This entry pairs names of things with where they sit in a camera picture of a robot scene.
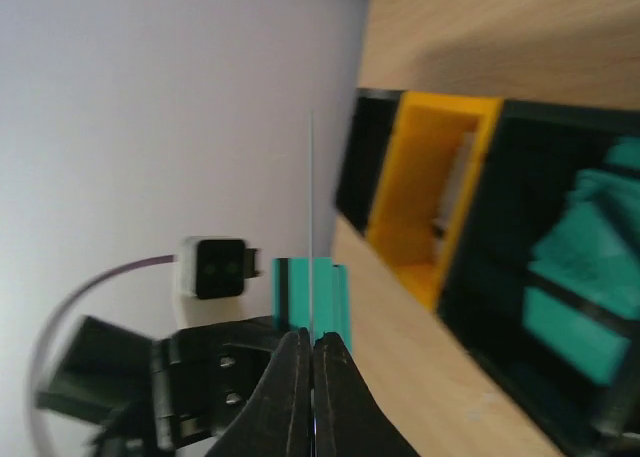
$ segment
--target teal block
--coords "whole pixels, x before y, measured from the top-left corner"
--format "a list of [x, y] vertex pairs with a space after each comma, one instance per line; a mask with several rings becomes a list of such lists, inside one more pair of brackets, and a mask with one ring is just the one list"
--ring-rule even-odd
[[344, 344], [353, 352], [353, 343], [351, 339], [351, 303], [349, 300], [349, 274], [347, 267], [344, 265], [336, 265], [333, 268], [335, 287], [338, 292], [338, 323], [339, 334]]
[[329, 257], [314, 259], [313, 265], [313, 320], [315, 338], [336, 331], [334, 316], [338, 305], [333, 281], [333, 262]]
[[567, 195], [568, 204], [593, 197], [600, 190], [606, 190], [625, 209], [632, 212], [640, 209], [640, 181], [592, 169], [578, 172], [576, 189]]
[[525, 290], [524, 306], [527, 329], [596, 384], [612, 383], [629, 339], [534, 287]]
[[294, 327], [309, 328], [309, 260], [289, 259], [289, 323]]
[[640, 316], [640, 261], [597, 203], [574, 203], [533, 255], [529, 270], [621, 317]]
[[[280, 281], [280, 266], [288, 266], [288, 282]], [[345, 266], [333, 265], [328, 257], [314, 259], [314, 338], [326, 332], [337, 332], [351, 351], [351, 317], [349, 282]], [[272, 309], [276, 320], [286, 320], [292, 328], [311, 328], [309, 312], [309, 260], [304, 258], [274, 259], [272, 263]], [[288, 286], [288, 316], [282, 316], [280, 292]]]
[[605, 162], [640, 170], [640, 139], [631, 135], [619, 137], [607, 153]]

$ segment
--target thin wire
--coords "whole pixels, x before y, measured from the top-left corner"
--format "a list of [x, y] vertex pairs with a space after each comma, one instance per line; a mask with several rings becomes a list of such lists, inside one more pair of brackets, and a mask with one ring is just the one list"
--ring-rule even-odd
[[36, 346], [29, 363], [28, 373], [28, 396], [27, 396], [27, 415], [29, 419], [29, 427], [31, 430], [31, 438], [35, 445], [36, 451], [39, 457], [55, 457], [55, 451], [53, 450], [53, 444], [47, 430], [47, 426], [42, 417], [42, 412], [36, 408], [37, 393], [40, 386], [40, 381], [44, 375], [44, 366], [46, 357], [49, 353], [50, 346], [56, 336], [57, 330], [60, 324], [64, 320], [67, 313], [74, 307], [74, 305], [90, 290], [102, 284], [103, 282], [112, 279], [113, 277], [130, 272], [136, 269], [142, 269], [144, 267], [150, 267], [152, 265], [169, 264], [175, 260], [173, 255], [162, 255], [159, 257], [151, 257], [149, 259], [138, 260], [136, 262], [130, 262], [128, 264], [115, 267], [111, 270], [107, 270], [102, 274], [99, 274], [87, 281], [82, 286], [78, 287], [72, 292], [64, 301], [54, 309], [49, 316], [44, 329], [40, 333]]
[[311, 345], [315, 343], [313, 322], [313, 109], [309, 110], [309, 335], [311, 336]]

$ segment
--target screw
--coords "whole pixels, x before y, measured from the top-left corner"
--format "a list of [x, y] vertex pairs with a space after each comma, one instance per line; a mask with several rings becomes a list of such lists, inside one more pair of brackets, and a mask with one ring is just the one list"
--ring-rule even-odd
[[233, 357], [223, 357], [220, 359], [220, 367], [223, 369], [228, 369], [229, 367], [233, 367], [236, 364], [236, 361]]
[[236, 405], [240, 403], [241, 400], [242, 400], [242, 397], [240, 397], [235, 392], [232, 392], [229, 395], [227, 395], [227, 400], [225, 402], [227, 405]]

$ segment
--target black plastic part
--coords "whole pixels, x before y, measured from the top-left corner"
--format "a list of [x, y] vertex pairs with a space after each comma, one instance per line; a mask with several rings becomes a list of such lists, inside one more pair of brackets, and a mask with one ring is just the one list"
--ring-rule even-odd
[[85, 317], [53, 376], [37, 395], [40, 409], [93, 424], [114, 410], [151, 401], [152, 340]]
[[206, 457], [311, 455], [309, 332], [287, 333], [242, 412]]
[[[157, 342], [151, 365], [160, 448], [179, 449], [223, 432], [252, 395], [282, 335], [251, 320], [193, 327]], [[223, 359], [233, 364], [223, 366]]]
[[418, 455], [376, 404], [337, 333], [316, 343], [313, 374], [318, 457]]
[[361, 89], [351, 122], [336, 207], [364, 233], [396, 118], [401, 91]]
[[505, 102], [438, 306], [476, 361], [571, 456], [613, 455], [592, 419], [616, 399], [524, 328], [527, 266], [577, 172], [610, 170], [605, 155], [621, 135], [640, 136], [640, 112]]
[[291, 330], [289, 324], [289, 260], [280, 258], [277, 261], [278, 267], [278, 328], [285, 332]]
[[204, 239], [196, 247], [196, 297], [237, 297], [244, 292], [247, 244], [242, 239]]
[[114, 410], [91, 439], [99, 457], [173, 457], [175, 452], [158, 448], [153, 411], [144, 403]]
[[253, 279], [261, 275], [258, 269], [259, 249], [246, 249], [244, 252], [244, 278]]

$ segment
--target black container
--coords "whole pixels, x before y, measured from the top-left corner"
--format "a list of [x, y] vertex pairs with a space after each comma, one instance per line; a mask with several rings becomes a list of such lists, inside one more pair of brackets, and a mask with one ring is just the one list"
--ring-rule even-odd
[[571, 456], [632, 455], [616, 449], [622, 433], [640, 431], [640, 333], [613, 386], [595, 385], [523, 327], [527, 266], [578, 171], [640, 178], [604, 163], [621, 135], [640, 137], [640, 112], [507, 100], [438, 306], [472, 357]]

